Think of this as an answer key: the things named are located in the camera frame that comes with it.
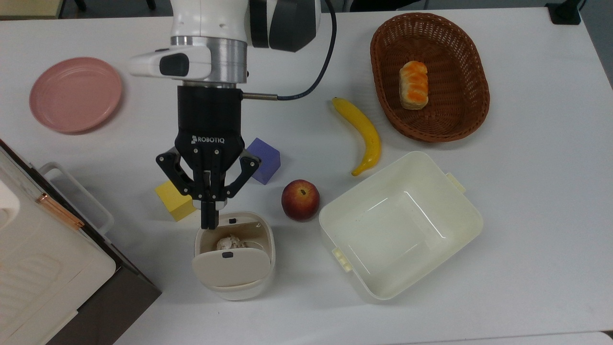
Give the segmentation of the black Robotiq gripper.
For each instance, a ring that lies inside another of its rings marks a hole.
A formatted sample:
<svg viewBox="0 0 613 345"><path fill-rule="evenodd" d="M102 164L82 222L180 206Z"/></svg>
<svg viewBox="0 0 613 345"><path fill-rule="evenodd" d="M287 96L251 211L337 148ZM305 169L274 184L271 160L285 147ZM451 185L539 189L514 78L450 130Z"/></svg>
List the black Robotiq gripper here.
<svg viewBox="0 0 613 345"><path fill-rule="evenodd" d="M241 136L242 92L236 88L179 86L178 135L175 149L156 157L158 166L181 195L189 196L201 210L201 229L218 226L217 205L224 207L258 170L261 160L244 149ZM191 179L181 159L193 171ZM239 176L224 185L227 170L238 159ZM210 181L204 183L204 172ZM209 204L205 185L210 190Z"/></svg>

